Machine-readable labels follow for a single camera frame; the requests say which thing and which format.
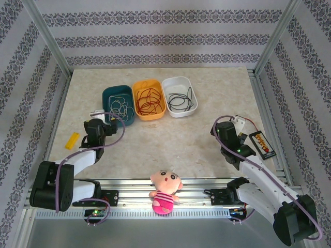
beige table surface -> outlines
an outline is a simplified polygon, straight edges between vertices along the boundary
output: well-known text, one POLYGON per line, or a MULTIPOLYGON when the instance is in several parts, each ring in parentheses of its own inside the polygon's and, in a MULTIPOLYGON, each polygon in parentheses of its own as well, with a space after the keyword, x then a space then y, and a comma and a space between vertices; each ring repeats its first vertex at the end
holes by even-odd
MULTIPOLYGON (((198 100, 196 112, 184 118, 169 113, 153 121, 137 116, 124 138, 105 150, 101 160, 76 178, 149 178, 157 170, 168 169, 185 178, 242 176, 225 161, 210 130, 221 115, 249 117, 262 130, 262 121, 245 67, 238 68, 161 68, 75 70, 52 146, 50 161, 66 157, 79 148, 85 135, 83 122, 89 113, 102 109, 102 92, 115 85, 129 85, 156 78, 162 82, 173 76, 190 79, 198 100), (73 132, 80 134, 72 150, 65 145, 73 132)), ((254 132, 246 122, 243 132, 254 132)), ((113 142, 122 132, 106 138, 113 142)), ((266 166, 275 171, 272 159, 266 166)))

wall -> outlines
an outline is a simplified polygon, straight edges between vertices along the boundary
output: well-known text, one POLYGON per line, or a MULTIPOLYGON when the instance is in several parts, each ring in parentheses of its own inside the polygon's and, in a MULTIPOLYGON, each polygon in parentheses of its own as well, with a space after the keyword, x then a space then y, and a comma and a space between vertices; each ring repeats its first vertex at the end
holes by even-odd
POLYGON ((10 247, 65 77, 18 0, 0 0, 0 247, 10 247))
POLYGON ((260 75, 292 177, 331 247, 331 1, 302 1, 260 75))
POLYGON ((38 0, 72 68, 253 69, 289 0, 38 0))

plush doll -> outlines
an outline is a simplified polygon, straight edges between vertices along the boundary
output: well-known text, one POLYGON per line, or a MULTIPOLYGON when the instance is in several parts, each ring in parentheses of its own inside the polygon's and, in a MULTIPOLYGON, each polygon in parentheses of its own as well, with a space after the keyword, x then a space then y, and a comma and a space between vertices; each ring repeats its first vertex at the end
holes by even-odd
POLYGON ((173 194, 182 189, 182 180, 173 172, 159 171, 151 175, 151 181, 155 184, 156 191, 150 192, 153 197, 153 209, 156 213, 170 213, 174 207, 174 201, 179 201, 173 194))

orange container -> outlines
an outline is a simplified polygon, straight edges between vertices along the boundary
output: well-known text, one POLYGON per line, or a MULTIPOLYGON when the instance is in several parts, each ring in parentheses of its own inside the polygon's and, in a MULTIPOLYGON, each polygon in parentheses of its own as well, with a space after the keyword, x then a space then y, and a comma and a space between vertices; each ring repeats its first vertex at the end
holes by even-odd
POLYGON ((167 109, 167 105, 166 105, 166 100, 164 99, 161 83, 158 80, 148 79, 148 80, 138 81, 132 86, 132 91, 133 91, 133 99, 135 104, 134 110, 141 120, 155 120, 161 118, 164 115, 167 109), (151 106, 151 108, 144 108, 145 111, 151 111, 153 113, 149 113, 149 114, 139 113, 138 99, 142 98, 139 101, 139 104, 141 106, 142 104, 147 102, 147 98, 144 97, 147 97, 148 92, 155 92, 155 91, 157 91, 160 94, 160 104, 153 105, 151 106))

pink striped shirt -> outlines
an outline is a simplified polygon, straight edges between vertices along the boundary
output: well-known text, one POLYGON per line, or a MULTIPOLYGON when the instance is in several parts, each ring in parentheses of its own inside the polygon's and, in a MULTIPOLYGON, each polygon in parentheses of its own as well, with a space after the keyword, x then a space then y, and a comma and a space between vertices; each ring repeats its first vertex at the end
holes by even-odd
POLYGON ((165 200, 169 203, 174 203, 174 198, 172 197, 172 195, 164 194, 159 190, 157 191, 154 199, 165 200))

